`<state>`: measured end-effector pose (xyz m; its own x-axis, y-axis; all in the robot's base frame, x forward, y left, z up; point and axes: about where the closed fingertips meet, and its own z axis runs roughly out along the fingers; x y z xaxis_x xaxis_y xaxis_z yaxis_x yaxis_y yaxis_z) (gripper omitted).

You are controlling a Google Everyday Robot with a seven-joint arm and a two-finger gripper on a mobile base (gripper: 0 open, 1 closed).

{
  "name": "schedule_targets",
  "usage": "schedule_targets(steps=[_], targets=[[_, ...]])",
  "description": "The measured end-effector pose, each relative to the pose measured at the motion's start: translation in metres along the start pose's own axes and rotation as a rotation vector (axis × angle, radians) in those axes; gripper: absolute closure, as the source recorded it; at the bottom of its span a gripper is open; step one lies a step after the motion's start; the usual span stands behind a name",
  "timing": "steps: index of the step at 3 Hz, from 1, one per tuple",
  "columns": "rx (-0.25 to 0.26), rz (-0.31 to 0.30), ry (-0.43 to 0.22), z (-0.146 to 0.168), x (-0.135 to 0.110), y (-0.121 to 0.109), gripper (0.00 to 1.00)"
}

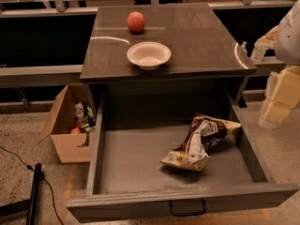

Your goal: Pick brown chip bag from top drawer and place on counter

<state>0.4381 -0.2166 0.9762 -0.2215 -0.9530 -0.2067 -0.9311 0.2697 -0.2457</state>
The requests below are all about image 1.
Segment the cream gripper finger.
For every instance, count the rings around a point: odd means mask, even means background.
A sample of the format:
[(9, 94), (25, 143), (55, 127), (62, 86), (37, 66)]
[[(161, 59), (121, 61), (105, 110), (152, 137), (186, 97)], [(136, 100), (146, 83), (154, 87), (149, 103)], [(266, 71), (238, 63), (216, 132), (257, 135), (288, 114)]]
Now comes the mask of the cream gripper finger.
[(291, 109), (283, 107), (280, 104), (265, 100), (262, 103), (261, 114), (258, 124), (262, 128), (277, 128), (290, 114)]
[(250, 56), (250, 59), (252, 61), (261, 62), (268, 50), (275, 49), (277, 31), (278, 27), (275, 26), (255, 42), (253, 51)]

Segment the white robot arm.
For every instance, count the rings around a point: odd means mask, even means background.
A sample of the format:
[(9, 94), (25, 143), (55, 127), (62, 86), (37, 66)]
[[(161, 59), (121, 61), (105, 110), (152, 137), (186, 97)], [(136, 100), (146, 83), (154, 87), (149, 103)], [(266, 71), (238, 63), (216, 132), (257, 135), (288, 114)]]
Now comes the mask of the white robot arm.
[(261, 62), (267, 50), (273, 50), (276, 59), (286, 65), (270, 74), (259, 118), (262, 128), (276, 128), (300, 102), (300, 1), (255, 42), (250, 59)]

